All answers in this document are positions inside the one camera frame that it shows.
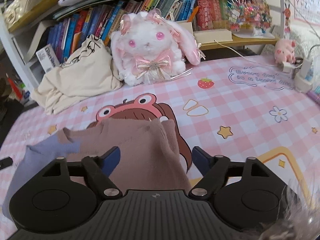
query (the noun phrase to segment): flower print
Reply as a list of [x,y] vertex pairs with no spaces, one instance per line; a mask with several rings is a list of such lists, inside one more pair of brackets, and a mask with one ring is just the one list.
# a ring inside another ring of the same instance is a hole
[[276,122],[287,121],[288,117],[286,116],[287,111],[284,109],[279,109],[277,106],[273,107],[273,110],[269,113],[275,117]]

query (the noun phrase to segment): ribbed gray panel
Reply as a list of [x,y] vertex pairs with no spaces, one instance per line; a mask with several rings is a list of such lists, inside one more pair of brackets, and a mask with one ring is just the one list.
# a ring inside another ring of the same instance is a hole
[[222,223],[205,201],[179,191],[129,191],[102,203],[90,221],[45,235],[19,230],[10,240],[233,240],[239,232]]

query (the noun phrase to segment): mauve knit garment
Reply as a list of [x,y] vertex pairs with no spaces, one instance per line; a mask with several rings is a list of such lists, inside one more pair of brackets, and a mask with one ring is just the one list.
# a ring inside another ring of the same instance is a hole
[[[109,178],[123,193],[128,189],[184,189],[186,192],[191,189],[180,164],[173,120],[108,118],[87,130],[64,128],[34,146],[27,146],[2,205],[4,215],[12,219],[11,197],[58,156],[66,157],[69,162],[80,161],[92,154],[101,156],[113,146],[120,148],[121,158]],[[84,183],[83,178],[72,180]]]

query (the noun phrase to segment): beige cloth bag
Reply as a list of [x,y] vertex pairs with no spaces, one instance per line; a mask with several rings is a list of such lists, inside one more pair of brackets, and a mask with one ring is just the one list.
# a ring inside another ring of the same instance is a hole
[[31,98],[47,114],[58,114],[88,97],[119,89],[122,86],[119,80],[103,41],[91,35],[62,67],[44,75]]

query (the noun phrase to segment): pink rabbit eye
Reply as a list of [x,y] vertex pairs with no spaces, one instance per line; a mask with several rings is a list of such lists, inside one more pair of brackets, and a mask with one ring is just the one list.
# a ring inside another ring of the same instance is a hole
[[163,40],[164,39],[164,34],[162,32],[158,32],[156,34],[156,37],[157,37],[158,40]]
[[134,40],[130,40],[129,45],[134,48],[136,46],[136,43]]

